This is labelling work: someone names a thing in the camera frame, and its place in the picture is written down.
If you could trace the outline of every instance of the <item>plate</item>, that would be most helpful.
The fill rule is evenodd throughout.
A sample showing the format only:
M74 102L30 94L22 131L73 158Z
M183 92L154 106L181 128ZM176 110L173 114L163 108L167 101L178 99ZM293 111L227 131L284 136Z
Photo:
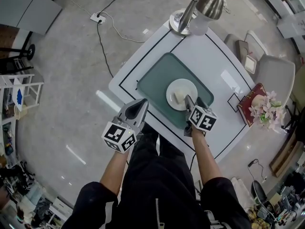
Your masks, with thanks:
M166 90L166 100L173 109L180 111L186 110L184 101L180 104L177 103L174 97L176 91L180 91L183 98L185 98L186 95L189 95L192 101L194 103L196 102L198 92L194 83L186 79L178 79L170 83Z

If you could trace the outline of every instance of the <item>person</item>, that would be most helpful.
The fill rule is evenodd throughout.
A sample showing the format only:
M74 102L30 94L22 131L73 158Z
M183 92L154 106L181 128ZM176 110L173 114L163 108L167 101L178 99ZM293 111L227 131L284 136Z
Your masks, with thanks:
M103 224L106 228L207 229L211 228L207 210L232 229L251 228L231 181L222 177L201 131L195 127L192 131L203 182L200 204L184 154L160 135L158 156L159 134L147 124L142 132L123 183L128 151L115 152L100 182L91 182L81 189L63 229L98 229Z

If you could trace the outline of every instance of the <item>floor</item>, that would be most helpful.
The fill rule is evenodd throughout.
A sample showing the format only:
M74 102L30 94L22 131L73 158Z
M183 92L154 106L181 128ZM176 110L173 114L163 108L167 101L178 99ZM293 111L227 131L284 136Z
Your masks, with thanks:
M111 0L74 0L89 13L100 11ZM105 124L114 111L97 95L108 93L111 76L99 43L96 23L87 12L69 0L55 0L63 7L45 36L33 34L31 42L36 54L30 64L42 78L40 106L29 111L18 124L18 150L28 161L38 180L53 193L74 204L82 186L98 181L113 151L101 140ZM144 41L170 14L185 8L189 0L116 0L106 11L114 17L119 32L128 38ZM264 0L227 0L231 13L211 23L211 29L224 40L234 33L241 39L253 30L274 56L295 58L289 40L276 29L277 18ZM116 74L120 67L141 46L121 39L108 17L99 26L110 69ZM271 177L268 164L282 145L286 133L264 131L254 126L237 146L219 163L224 176L240 177L250 186L252 177L247 164L258 158L268 176L265 188L271 189L276 179ZM256 179L260 168L251 167ZM194 179L199 179L198 167L193 166Z

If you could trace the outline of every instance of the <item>red book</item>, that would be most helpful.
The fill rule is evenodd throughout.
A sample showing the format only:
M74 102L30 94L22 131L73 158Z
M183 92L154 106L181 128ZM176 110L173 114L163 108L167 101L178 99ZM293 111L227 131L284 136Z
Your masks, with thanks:
M244 118L245 123L248 123L249 126L252 126L254 120L254 117L250 116L251 111L249 108L251 107L252 100L257 95L267 96L266 91L261 83L256 84L252 91L249 92L249 94L245 96L237 106L239 112Z

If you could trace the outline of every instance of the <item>zipper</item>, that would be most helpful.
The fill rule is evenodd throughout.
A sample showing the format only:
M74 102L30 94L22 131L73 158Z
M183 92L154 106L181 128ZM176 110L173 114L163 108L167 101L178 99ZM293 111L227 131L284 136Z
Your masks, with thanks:
M158 229L160 229L159 199L158 198L156 198L156 215L157 215Z

